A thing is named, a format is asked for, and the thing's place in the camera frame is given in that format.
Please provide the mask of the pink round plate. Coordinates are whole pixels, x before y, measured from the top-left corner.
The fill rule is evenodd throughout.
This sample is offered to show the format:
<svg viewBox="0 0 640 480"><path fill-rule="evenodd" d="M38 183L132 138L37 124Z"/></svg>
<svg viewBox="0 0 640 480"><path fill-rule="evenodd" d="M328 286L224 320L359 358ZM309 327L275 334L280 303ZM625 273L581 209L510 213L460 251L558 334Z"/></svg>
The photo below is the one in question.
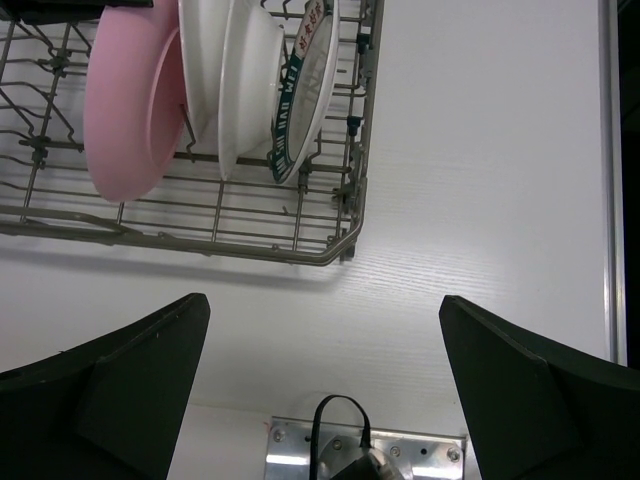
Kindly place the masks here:
<svg viewBox="0 0 640 480"><path fill-rule="evenodd" d="M135 200L158 184L180 142L185 104L177 2L106 8L83 113L88 171L103 198Z"/></svg>

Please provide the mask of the white deep plate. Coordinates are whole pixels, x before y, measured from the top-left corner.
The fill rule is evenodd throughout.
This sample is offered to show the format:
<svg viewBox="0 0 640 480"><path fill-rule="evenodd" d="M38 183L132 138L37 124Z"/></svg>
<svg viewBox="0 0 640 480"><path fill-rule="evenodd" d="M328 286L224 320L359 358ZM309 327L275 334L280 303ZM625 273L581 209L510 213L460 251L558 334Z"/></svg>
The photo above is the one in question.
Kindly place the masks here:
<svg viewBox="0 0 640 480"><path fill-rule="evenodd" d="M284 30L257 1L230 3L218 109L218 158L223 180L238 158L271 139Z"/></svg>
<svg viewBox="0 0 640 480"><path fill-rule="evenodd" d="M200 140L217 117L229 0L180 0L179 24L187 111Z"/></svg>

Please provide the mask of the green rimmed printed plate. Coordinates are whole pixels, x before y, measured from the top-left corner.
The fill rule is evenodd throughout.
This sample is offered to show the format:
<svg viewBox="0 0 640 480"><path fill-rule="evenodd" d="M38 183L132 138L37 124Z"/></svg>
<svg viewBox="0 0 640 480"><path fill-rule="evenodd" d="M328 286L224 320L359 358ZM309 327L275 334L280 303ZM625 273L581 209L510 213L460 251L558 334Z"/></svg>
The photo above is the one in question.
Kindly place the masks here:
<svg viewBox="0 0 640 480"><path fill-rule="evenodd" d="M309 155L331 102L337 70L340 14L336 1L308 3L281 81L269 167L289 182Z"/></svg>

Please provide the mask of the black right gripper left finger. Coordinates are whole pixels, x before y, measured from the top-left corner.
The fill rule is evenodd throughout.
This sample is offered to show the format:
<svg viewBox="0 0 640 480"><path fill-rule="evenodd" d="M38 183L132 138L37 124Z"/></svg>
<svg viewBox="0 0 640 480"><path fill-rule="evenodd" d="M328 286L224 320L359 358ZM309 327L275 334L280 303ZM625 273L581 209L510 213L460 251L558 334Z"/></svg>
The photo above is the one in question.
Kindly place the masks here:
<svg viewBox="0 0 640 480"><path fill-rule="evenodd" d="M1 375L4 479L164 479L210 319L188 294Z"/></svg>

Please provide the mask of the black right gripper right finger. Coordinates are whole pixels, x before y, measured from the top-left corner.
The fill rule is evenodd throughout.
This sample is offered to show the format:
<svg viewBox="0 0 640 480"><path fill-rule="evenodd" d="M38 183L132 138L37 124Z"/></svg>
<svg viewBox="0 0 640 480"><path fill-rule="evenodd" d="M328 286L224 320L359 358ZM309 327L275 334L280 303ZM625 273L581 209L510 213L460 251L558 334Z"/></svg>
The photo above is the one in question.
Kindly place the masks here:
<svg viewBox="0 0 640 480"><path fill-rule="evenodd" d="M638 371L460 296L439 319L483 478L638 478Z"/></svg>

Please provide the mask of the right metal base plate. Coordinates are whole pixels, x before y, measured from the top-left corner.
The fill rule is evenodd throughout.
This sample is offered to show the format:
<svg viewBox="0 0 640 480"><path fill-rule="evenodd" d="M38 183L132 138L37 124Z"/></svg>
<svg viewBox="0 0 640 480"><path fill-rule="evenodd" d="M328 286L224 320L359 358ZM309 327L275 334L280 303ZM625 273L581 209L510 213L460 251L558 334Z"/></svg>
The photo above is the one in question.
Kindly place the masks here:
<svg viewBox="0 0 640 480"><path fill-rule="evenodd" d="M392 430L371 431L371 447L360 445L362 428L324 423L320 427L317 477L331 479L364 458L384 479L462 479L466 440ZM271 421L264 477L308 479L312 423L274 417Z"/></svg>

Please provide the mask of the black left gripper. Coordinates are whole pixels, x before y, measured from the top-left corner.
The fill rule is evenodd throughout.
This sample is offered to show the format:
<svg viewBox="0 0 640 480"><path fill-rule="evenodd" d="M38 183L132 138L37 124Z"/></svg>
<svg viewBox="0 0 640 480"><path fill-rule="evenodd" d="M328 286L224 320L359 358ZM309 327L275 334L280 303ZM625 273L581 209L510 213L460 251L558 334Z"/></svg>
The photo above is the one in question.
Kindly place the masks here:
<svg viewBox="0 0 640 480"><path fill-rule="evenodd" d="M99 19L106 7L152 8L152 0L5 0L1 19L50 25Z"/></svg>

